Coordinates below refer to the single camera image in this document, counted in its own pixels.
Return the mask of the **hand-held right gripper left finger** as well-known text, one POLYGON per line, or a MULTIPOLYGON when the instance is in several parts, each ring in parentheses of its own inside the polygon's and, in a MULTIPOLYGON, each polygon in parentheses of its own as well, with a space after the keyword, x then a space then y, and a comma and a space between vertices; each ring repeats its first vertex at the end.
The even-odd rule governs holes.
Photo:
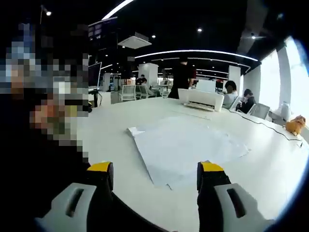
POLYGON ((112 227, 113 163, 91 165, 60 192, 43 217, 42 232, 106 232, 112 227))

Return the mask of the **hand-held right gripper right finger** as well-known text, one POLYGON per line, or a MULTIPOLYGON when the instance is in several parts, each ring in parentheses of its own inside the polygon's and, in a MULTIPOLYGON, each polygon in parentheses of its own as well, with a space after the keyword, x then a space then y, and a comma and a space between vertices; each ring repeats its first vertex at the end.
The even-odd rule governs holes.
POLYGON ((217 164, 198 163, 197 191, 200 232, 265 232, 274 224, 259 212, 256 199, 231 183, 217 164))

